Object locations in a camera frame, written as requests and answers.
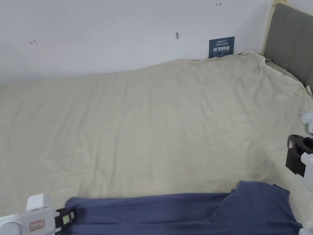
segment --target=blue cloth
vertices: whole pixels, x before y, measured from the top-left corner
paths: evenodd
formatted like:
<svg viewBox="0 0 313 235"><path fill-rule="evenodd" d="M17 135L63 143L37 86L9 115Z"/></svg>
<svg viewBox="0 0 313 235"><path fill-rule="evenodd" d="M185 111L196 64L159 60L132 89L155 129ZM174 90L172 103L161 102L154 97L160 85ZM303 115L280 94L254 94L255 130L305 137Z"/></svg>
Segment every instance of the blue cloth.
<svg viewBox="0 0 313 235"><path fill-rule="evenodd" d="M77 221L66 235L297 234L302 225L276 185L240 181L230 193L186 193L137 198L71 198Z"/></svg>

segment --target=label sticker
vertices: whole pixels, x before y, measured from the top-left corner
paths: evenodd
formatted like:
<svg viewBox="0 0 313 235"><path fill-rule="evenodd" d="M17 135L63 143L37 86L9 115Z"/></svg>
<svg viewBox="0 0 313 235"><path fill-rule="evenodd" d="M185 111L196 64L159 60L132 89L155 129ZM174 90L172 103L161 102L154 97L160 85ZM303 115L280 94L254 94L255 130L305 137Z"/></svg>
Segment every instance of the label sticker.
<svg viewBox="0 0 313 235"><path fill-rule="evenodd" d="M219 38L209 41L209 59L234 54L235 37Z"/></svg>
<svg viewBox="0 0 313 235"><path fill-rule="evenodd" d="M66 225L70 222L69 215L63 216L63 224Z"/></svg>
<svg viewBox="0 0 313 235"><path fill-rule="evenodd" d="M44 220L35 221L29 224L29 230L35 231L44 228Z"/></svg>

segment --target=gray upholstered headboard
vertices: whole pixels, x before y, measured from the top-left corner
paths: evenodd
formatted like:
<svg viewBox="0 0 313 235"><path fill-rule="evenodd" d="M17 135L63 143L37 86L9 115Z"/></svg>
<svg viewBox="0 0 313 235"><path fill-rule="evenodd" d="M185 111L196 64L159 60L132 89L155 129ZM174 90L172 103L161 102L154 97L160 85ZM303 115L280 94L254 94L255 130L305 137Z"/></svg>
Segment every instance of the gray upholstered headboard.
<svg viewBox="0 0 313 235"><path fill-rule="evenodd" d="M313 16L277 4L267 36L264 57L283 67L304 86L313 87Z"/></svg>

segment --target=black clamp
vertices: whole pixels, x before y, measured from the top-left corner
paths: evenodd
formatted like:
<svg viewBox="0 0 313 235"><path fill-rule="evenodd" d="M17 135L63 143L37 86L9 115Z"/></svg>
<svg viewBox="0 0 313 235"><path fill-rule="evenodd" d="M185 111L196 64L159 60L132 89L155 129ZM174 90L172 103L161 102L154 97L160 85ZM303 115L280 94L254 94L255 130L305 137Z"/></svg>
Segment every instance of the black clamp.
<svg viewBox="0 0 313 235"><path fill-rule="evenodd" d="M294 174L304 177L305 164L301 162L301 155L304 153L313 154L313 139L299 135L290 135L287 141L286 167Z"/></svg>
<svg viewBox="0 0 313 235"><path fill-rule="evenodd" d="M67 208L62 208L56 210L60 215L55 217L55 228L61 228L61 230L68 229L72 223L76 221L76 210L69 210Z"/></svg>

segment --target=dark blue sign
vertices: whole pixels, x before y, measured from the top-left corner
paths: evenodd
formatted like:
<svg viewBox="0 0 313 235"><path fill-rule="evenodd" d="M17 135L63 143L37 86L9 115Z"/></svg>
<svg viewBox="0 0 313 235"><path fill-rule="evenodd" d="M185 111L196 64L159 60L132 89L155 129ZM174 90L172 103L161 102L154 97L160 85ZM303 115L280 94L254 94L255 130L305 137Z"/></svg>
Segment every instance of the dark blue sign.
<svg viewBox="0 0 313 235"><path fill-rule="evenodd" d="M209 59L234 54L235 37L213 39L209 42Z"/></svg>

